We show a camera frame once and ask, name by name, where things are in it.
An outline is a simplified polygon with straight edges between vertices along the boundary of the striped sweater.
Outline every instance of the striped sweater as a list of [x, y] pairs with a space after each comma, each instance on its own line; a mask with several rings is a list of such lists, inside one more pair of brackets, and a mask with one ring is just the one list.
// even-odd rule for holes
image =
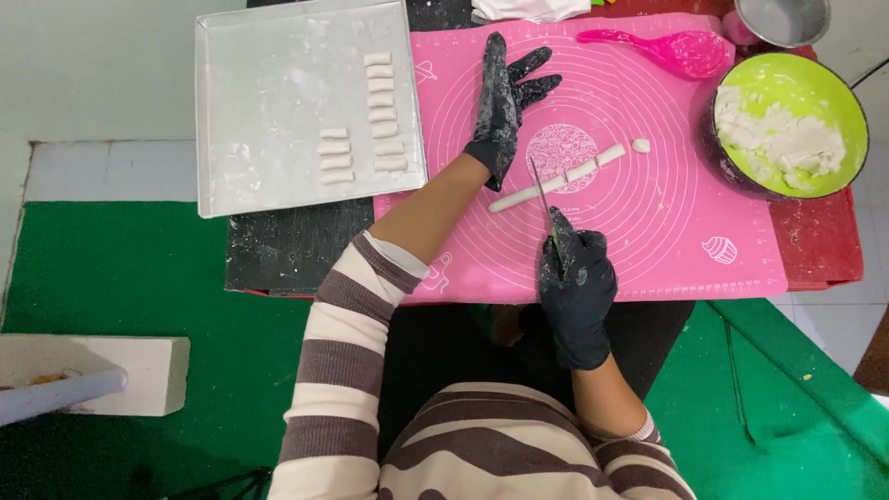
[[442, 389], [377, 461], [388, 321], [427, 267], [358, 235], [318, 289], [268, 498], [694, 499], [649, 415], [603, 441], [550, 396], [506, 383]]

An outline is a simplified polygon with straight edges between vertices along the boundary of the sweater sleeve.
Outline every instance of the sweater sleeve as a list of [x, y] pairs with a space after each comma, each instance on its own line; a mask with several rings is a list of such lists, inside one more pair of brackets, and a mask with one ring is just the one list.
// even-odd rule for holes
[[376, 497], [388, 323], [427, 272], [416, 257], [367, 231], [333, 265], [308, 314], [269, 499]]
[[648, 414], [642, 429], [621, 440], [588, 436], [599, 467], [621, 498], [694, 500], [695, 495], [676, 468], [661, 434]]

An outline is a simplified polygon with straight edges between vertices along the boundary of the black glove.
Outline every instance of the black glove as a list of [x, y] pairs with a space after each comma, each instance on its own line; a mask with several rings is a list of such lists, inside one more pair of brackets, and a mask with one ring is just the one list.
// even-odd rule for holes
[[491, 179], [485, 183], [490, 190], [500, 192], [503, 177], [516, 157], [522, 111], [543, 100], [547, 92], [562, 83], [561, 75], [548, 75], [517, 84], [543, 66], [552, 54], [549, 47], [540, 47], [507, 66], [503, 35], [495, 31], [488, 36], [485, 57], [482, 59], [482, 95], [478, 103], [476, 132], [463, 152], [491, 171]]
[[604, 234], [574, 232], [558, 208], [550, 207], [549, 213], [559, 249], [551, 236], [543, 242], [539, 284], [556, 361], [562, 368], [593, 370], [611, 352], [603, 321], [617, 294], [617, 276], [605, 255]]

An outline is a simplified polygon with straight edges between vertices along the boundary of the pink spoon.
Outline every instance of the pink spoon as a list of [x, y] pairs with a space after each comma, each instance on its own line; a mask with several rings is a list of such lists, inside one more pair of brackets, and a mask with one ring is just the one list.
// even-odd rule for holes
[[680, 77], [722, 76], [734, 64], [734, 45], [712, 31], [690, 29], [649, 40], [616, 29], [578, 33], [578, 43], [618, 42], [636, 47], [648, 59]]

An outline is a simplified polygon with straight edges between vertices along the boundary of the cut dough piece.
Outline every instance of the cut dough piece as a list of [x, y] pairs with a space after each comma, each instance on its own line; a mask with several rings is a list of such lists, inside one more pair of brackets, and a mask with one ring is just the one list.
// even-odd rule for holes
[[385, 141], [373, 147], [373, 154], [381, 157], [383, 155], [403, 155], [404, 143], [401, 141]]
[[630, 144], [630, 147], [632, 147], [636, 153], [649, 153], [652, 150], [652, 145], [647, 139], [634, 139], [633, 143]]
[[371, 135], [374, 139], [382, 139], [384, 137], [392, 137], [398, 135], [398, 124], [395, 122], [386, 122], [382, 124], [371, 125]]
[[348, 128], [325, 128], [321, 130], [322, 139], [348, 139]]
[[373, 169], [377, 172], [391, 172], [393, 170], [407, 170], [407, 158], [377, 158], [373, 160]]
[[[553, 177], [552, 179], [547, 179], [546, 181], [541, 182], [541, 187], [543, 188], [543, 192], [549, 193], [550, 191], [557, 190], [565, 185], [565, 178], [561, 175], [557, 177]], [[522, 202], [528, 201], [529, 199], [535, 199], [540, 195], [541, 191], [537, 189], [537, 184], [535, 183], [533, 186], [529, 188], [525, 188], [523, 190], [516, 191], [512, 194], [508, 194], [507, 196], [498, 199], [497, 201], [491, 203], [488, 206], [488, 212], [492, 214], [496, 214], [502, 210], [506, 210], [512, 206], [516, 206]]]
[[598, 165], [596, 165], [596, 160], [594, 158], [590, 158], [589, 160], [581, 163], [580, 165], [577, 165], [571, 170], [566, 171], [565, 177], [568, 178], [569, 182], [574, 182], [584, 175], [594, 172], [597, 168]]
[[391, 78], [392, 73], [392, 65], [384, 64], [382, 66], [368, 66], [367, 67], [367, 77], [368, 78]]
[[386, 106], [395, 106], [395, 95], [391, 92], [372, 93], [367, 98], [368, 108], [384, 108]]
[[376, 122], [391, 122], [396, 119], [395, 108], [371, 109], [371, 112], [367, 115], [367, 119], [369, 119], [372, 124]]
[[340, 170], [339, 172], [325, 173], [321, 176], [322, 184], [333, 184], [335, 182], [352, 182], [355, 180], [355, 173], [351, 170]]
[[395, 80], [392, 78], [370, 78], [367, 80], [367, 88], [371, 92], [395, 90]]
[[627, 151], [623, 148], [623, 145], [618, 142], [611, 148], [608, 148], [596, 155], [596, 163], [599, 166], [605, 166], [606, 163], [616, 160], [617, 158], [622, 157], [626, 154]]
[[364, 65], [392, 64], [392, 52], [376, 52], [364, 55]]
[[319, 155], [341, 155], [351, 150], [348, 141], [321, 141], [317, 152]]
[[327, 157], [321, 160], [321, 170], [347, 168], [350, 166], [352, 166], [352, 155], [339, 155], [337, 157]]

